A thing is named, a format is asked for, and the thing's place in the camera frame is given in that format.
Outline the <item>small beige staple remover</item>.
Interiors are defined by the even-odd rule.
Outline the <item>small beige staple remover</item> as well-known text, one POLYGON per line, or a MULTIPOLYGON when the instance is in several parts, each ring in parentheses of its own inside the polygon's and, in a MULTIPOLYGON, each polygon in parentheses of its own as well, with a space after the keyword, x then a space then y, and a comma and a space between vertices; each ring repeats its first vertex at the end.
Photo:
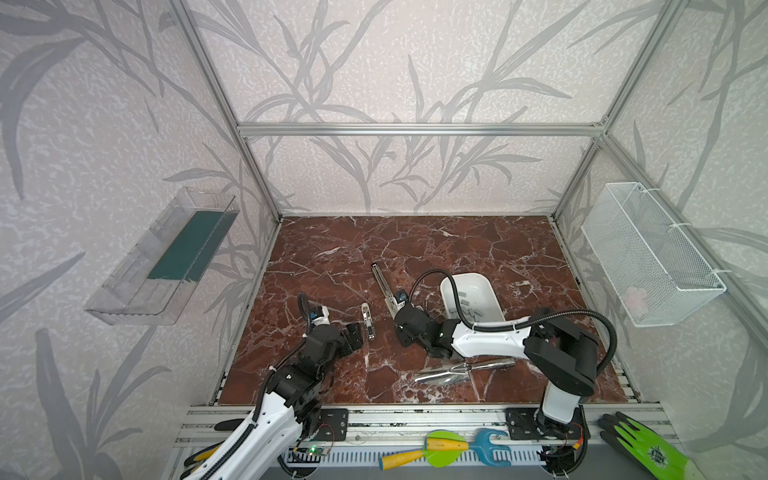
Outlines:
POLYGON ((361 315, 362 315, 367 338, 369 340, 373 340, 375 338, 375 328, 373 325, 373 316, 368 303, 361 304, 361 315))

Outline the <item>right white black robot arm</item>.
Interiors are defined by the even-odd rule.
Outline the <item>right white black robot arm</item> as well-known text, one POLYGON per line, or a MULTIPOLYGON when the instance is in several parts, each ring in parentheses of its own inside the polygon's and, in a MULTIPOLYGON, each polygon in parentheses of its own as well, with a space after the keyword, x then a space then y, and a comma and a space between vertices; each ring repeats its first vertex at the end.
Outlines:
POLYGON ((599 341, 569 318, 587 316, 604 323, 592 310, 551 313, 539 309, 515 321, 473 323, 463 314, 437 321, 406 303, 394 316, 395 333, 402 346, 421 346, 428 356, 444 360, 475 357, 523 359, 547 379, 538 421, 566 425, 577 406, 594 394, 597 377, 615 354, 613 344, 599 357, 599 341))

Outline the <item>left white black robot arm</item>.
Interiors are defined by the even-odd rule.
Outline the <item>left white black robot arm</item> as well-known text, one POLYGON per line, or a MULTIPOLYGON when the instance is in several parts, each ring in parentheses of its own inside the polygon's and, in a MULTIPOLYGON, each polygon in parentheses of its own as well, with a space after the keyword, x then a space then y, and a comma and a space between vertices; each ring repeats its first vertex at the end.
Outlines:
POLYGON ((254 409, 183 479, 259 479, 284 453, 320 427, 320 391, 336 360, 363 345, 360 326, 312 326, 262 384, 254 409))

